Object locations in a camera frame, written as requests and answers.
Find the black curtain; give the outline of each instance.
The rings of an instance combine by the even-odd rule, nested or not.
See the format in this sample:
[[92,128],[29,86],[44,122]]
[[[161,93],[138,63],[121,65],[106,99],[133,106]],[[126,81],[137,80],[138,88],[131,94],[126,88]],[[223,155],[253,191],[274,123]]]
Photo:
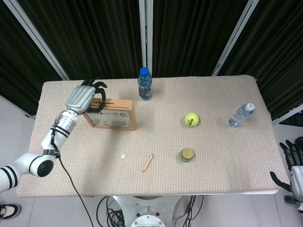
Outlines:
[[71,79],[135,78],[138,0],[18,0]]
[[154,77],[211,76],[247,0],[154,0]]
[[0,15],[0,95],[36,114],[43,83],[61,78],[3,1]]
[[219,74],[254,76],[272,119],[303,103],[303,1],[261,0]]

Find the shoe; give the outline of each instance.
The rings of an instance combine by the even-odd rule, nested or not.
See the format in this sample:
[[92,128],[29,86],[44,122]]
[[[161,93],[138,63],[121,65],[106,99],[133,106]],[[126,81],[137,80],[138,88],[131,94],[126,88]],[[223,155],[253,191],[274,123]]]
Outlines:
[[0,220],[10,220],[17,217],[21,212],[21,205],[9,203],[0,205]]

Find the wooden stick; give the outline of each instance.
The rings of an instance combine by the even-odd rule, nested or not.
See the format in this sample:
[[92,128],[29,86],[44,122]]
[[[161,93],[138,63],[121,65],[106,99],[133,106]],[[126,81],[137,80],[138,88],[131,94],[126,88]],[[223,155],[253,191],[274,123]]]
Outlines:
[[150,155],[149,158],[148,158],[148,160],[145,163],[145,166],[143,167],[143,170],[142,170],[143,172],[145,172],[147,170],[147,168],[150,165],[152,159],[153,159],[153,155]]

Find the gray floor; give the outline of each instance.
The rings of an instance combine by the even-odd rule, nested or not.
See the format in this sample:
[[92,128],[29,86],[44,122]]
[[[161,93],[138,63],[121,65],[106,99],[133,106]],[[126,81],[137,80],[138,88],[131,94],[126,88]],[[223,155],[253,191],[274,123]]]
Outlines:
[[[26,118],[18,109],[0,98],[0,166],[7,165],[27,152],[34,120]],[[278,141],[293,140],[303,135],[303,128],[278,125],[274,127]],[[216,195],[205,196],[203,207],[193,226],[212,227],[301,227],[301,217],[295,206],[284,204],[284,190],[275,195]],[[96,207],[101,198],[84,198],[95,226]],[[189,197],[183,197],[173,218],[182,215]],[[198,197],[194,213],[199,209]],[[21,214],[9,221],[0,221],[1,227],[83,227],[89,226],[87,215],[77,197],[18,198],[16,190],[0,194],[0,203],[17,202]],[[105,208],[99,217],[106,226]],[[178,227],[184,220],[179,219]]]

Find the blue bottle cap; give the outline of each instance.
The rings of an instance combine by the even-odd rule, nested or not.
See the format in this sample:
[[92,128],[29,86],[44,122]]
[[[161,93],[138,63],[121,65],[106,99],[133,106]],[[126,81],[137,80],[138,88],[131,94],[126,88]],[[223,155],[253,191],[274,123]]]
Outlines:
[[149,72],[149,70],[148,70],[147,67],[142,67],[142,68],[140,69],[140,75],[143,76],[143,77],[147,77],[149,73],[150,73],[150,72]]

